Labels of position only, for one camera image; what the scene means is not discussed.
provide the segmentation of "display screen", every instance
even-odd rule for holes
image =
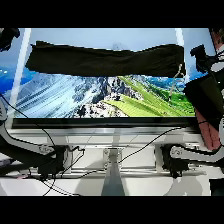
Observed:
[[[9,51],[0,53],[0,91],[12,97],[21,36]],[[182,29],[187,75],[184,79],[129,75],[81,77],[43,74],[24,68],[16,108],[30,118],[192,117],[194,108],[183,93],[186,82],[204,76],[197,72],[190,50],[204,44],[215,50],[207,28]],[[163,44],[178,44],[175,28],[32,28],[25,62],[37,40],[52,44],[140,51]],[[23,115],[15,112],[15,118]]]

